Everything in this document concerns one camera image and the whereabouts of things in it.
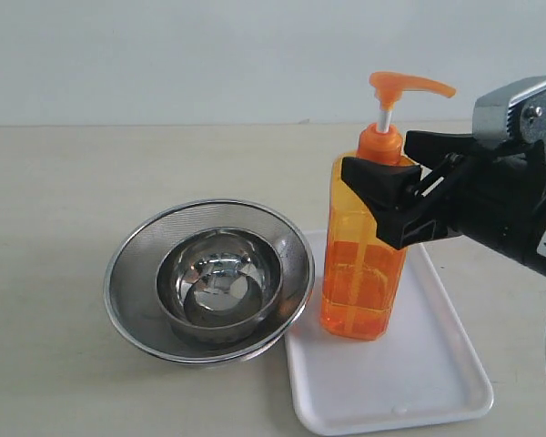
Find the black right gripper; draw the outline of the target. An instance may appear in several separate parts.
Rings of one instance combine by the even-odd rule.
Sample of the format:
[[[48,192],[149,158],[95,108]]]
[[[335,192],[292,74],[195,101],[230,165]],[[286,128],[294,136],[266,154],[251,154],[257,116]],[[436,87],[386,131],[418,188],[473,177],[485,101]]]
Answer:
[[[546,277],[546,156],[475,155],[471,134],[410,130],[396,167],[344,158],[341,180],[377,221],[394,249],[463,235]]]

